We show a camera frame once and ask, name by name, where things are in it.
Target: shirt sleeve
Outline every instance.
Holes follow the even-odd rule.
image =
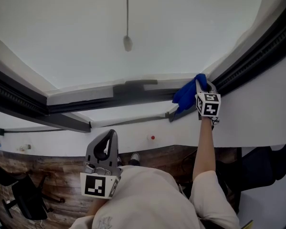
[[[92,229],[93,219],[94,219],[94,216],[85,216],[85,217],[78,218],[72,224],[70,229]]]
[[[191,188],[190,202],[198,215],[225,229],[238,229],[239,219],[218,183],[215,171],[199,174]]]

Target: gray sneaker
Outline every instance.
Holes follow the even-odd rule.
[[[136,152],[131,155],[131,159],[135,159],[135,160],[137,160],[137,161],[140,161],[140,160],[141,160],[139,154],[136,153]]]

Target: blue cloth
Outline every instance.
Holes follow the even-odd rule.
[[[173,96],[172,102],[174,104],[179,105],[176,114],[181,113],[186,109],[189,109],[196,103],[196,98],[195,98],[195,95],[197,93],[196,79],[199,81],[201,89],[204,91],[207,90],[207,82],[205,74],[196,75],[194,79],[192,79],[184,87],[178,90],[176,94]]]

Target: person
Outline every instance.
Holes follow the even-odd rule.
[[[193,169],[191,196],[187,199],[174,178],[161,170],[140,167],[131,158],[111,200],[94,199],[87,215],[71,229],[208,229],[239,228],[236,213],[226,200],[215,173],[212,123],[202,117]]]

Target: yellow object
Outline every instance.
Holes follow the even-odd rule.
[[[253,220],[249,221],[241,229],[252,229],[252,228],[253,228]]]

